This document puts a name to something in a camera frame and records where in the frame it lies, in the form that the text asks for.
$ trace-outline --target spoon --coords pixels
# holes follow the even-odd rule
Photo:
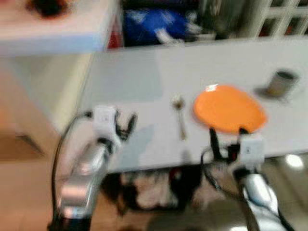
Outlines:
[[[183,114],[181,110],[185,106],[185,101],[180,95],[178,95],[172,99],[172,106],[178,112],[178,121],[179,121],[179,126],[180,126],[180,138],[182,141],[184,141],[186,140],[186,132],[184,128]]]

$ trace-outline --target black cable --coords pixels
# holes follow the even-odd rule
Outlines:
[[[281,221],[281,224],[288,230],[288,231],[295,231],[292,226],[288,223],[288,221],[285,219],[285,217],[282,215],[282,213],[280,212],[280,210],[278,209],[278,215],[276,213],[274,213],[270,208],[266,207],[266,206],[262,206],[262,205],[257,205],[254,201],[250,200],[249,198],[244,198],[244,197],[240,197],[228,190],[223,189],[220,184],[217,182],[217,180],[213,177],[212,173],[210,172],[210,170],[206,169],[204,167],[204,155],[206,153],[208,153],[209,151],[211,151],[211,147],[207,147],[205,148],[202,153],[201,153],[201,160],[200,160],[200,165],[201,165],[201,169],[204,173],[205,178],[208,180],[208,182],[217,190],[217,191],[221,191],[223,192],[225,195],[239,201],[242,203],[247,203],[247,202],[251,202],[254,205],[258,206],[258,207],[263,207],[265,208],[267,211],[269,211],[272,215],[274,215],[276,218],[278,218]]]
[[[68,132],[70,131],[71,127],[74,125],[74,123],[82,117],[91,117],[92,116],[92,112],[85,112],[79,115],[76,115],[72,121],[68,124],[68,126],[66,127],[64,133],[61,135],[59,141],[58,141],[58,146],[53,158],[53,163],[52,163],[52,172],[51,172],[51,200],[52,200],[52,224],[56,223],[56,220],[58,218],[58,209],[57,209],[57,199],[56,199],[56,182],[55,182],[55,178],[56,178],[56,172],[57,172],[57,165],[58,165],[58,159],[59,159],[59,154],[61,151],[61,147],[63,144],[63,141],[65,140]]]

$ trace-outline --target table surface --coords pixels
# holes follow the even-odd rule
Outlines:
[[[197,164],[209,145],[208,128],[193,114],[194,100],[210,84],[230,84],[254,97],[268,115],[258,131],[266,157],[308,151],[308,39],[216,42],[186,47],[150,47],[97,53],[89,69],[80,111],[98,104],[116,105],[121,120],[132,112],[138,123],[110,171]],[[288,68],[301,76],[288,100],[262,97],[257,89],[274,72]],[[186,106],[186,141],[179,137],[171,99],[181,94]],[[219,133],[221,144],[235,135]]]

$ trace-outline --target floor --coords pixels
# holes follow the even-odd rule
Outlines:
[[[0,230],[46,230],[51,219],[51,161],[33,150],[29,143],[13,138],[0,139],[0,153]],[[308,156],[302,160],[303,170],[290,168],[284,158],[270,159],[263,165],[282,213],[296,231],[306,231],[308,226]],[[99,196],[91,230],[247,231],[244,213],[230,199],[213,202],[204,212],[130,211],[121,217],[103,194]]]

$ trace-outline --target metal cup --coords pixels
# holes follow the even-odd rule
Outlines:
[[[275,73],[266,92],[273,97],[284,96],[297,82],[298,75],[291,71],[280,70]]]

